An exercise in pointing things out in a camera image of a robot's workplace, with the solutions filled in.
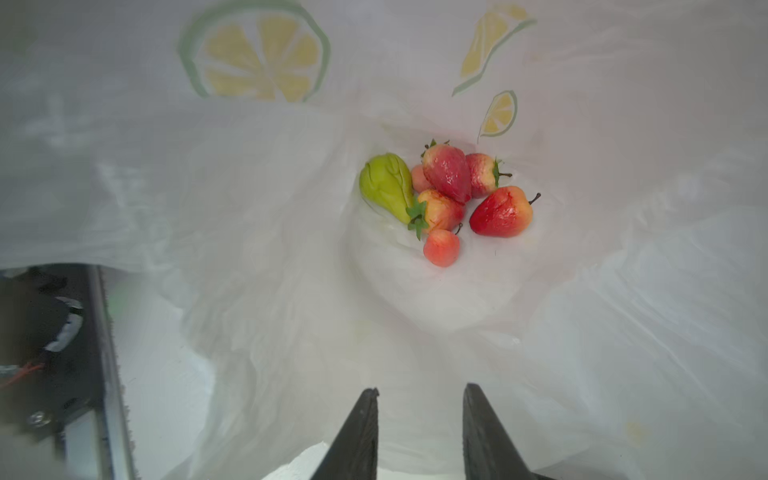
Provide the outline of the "green fake pear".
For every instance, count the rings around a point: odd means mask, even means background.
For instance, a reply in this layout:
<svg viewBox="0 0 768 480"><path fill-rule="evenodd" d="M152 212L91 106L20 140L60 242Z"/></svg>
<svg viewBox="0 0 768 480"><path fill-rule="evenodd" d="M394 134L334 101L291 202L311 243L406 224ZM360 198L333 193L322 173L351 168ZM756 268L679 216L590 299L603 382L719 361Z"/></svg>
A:
<svg viewBox="0 0 768 480"><path fill-rule="evenodd" d="M360 172L359 188L367 200L389 211L401 223L410 223L413 183L410 169L401 157L393 153L372 157Z"/></svg>

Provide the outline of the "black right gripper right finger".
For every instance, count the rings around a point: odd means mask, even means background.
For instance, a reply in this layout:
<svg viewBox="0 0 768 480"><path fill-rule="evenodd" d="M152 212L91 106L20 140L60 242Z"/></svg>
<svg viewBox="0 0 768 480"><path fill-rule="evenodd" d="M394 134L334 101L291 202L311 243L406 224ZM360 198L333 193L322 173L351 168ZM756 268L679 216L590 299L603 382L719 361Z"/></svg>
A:
<svg viewBox="0 0 768 480"><path fill-rule="evenodd" d="M467 480L547 479L529 469L482 388L468 383L463 393L462 439Z"/></svg>

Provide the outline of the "small pink fake fruit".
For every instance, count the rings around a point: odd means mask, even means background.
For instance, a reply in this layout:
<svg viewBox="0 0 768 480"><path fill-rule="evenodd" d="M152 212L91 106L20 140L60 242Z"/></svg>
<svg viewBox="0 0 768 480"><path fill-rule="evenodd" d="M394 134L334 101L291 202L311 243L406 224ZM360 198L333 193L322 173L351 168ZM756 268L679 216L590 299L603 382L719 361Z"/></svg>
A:
<svg viewBox="0 0 768 480"><path fill-rule="evenodd" d="M411 169L411 181L413 190L417 193L433 188L431 182L426 178L421 164L418 164Z"/></svg>

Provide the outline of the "large red fake apple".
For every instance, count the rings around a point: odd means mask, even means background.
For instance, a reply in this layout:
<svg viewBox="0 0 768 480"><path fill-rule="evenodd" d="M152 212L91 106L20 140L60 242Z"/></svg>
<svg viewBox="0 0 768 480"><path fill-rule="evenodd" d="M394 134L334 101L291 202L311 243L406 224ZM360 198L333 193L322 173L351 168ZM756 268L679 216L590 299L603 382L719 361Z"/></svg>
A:
<svg viewBox="0 0 768 480"><path fill-rule="evenodd" d="M469 220L470 228L481 236L517 236L531 224L532 204L540 197L541 194L537 193L529 200L517 186L500 187L474 210Z"/></svg>

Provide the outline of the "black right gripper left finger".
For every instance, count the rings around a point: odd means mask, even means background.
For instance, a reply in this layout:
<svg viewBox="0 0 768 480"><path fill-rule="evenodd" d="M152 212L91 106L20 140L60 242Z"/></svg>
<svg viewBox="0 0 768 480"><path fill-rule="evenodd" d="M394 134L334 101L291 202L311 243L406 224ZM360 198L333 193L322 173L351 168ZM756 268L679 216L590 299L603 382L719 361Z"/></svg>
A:
<svg viewBox="0 0 768 480"><path fill-rule="evenodd" d="M375 480L378 463L378 396L365 389L311 480Z"/></svg>

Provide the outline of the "small pink fake peach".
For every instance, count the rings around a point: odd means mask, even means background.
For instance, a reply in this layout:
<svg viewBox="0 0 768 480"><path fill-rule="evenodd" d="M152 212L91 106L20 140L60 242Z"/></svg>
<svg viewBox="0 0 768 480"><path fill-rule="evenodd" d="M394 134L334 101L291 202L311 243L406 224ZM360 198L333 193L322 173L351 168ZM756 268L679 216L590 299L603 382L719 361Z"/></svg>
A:
<svg viewBox="0 0 768 480"><path fill-rule="evenodd" d="M433 265L447 268L457 261L460 248L460 238L454 231L433 229L426 239L423 254Z"/></svg>

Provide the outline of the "white lemon-print plastic bag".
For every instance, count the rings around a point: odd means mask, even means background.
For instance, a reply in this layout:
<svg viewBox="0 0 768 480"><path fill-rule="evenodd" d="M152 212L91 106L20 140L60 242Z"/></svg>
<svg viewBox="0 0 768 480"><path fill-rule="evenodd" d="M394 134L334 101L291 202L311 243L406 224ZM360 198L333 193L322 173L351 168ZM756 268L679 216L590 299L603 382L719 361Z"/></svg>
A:
<svg viewBox="0 0 768 480"><path fill-rule="evenodd" d="M471 198L430 263L359 175L432 140L527 229ZM370 387L384 468L458 473L476 383L532 468L763 479L767 5L5 1L1 264L64 261L182 312L177 478L265 477Z"/></svg>

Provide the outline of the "red-yellow fake strawberry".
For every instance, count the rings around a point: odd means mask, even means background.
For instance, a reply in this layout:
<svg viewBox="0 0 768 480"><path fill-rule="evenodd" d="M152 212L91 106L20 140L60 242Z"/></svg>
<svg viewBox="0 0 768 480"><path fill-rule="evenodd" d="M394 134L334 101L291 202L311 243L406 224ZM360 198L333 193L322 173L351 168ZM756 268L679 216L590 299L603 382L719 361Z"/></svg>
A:
<svg viewBox="0 0 768 480"><path fill-rule="evenodd" d="M410 216L408 229L421 239L433 230L455 230L464 219L465 206L435 189L427 189L415 197L414 205L406 212Z"/></svg>

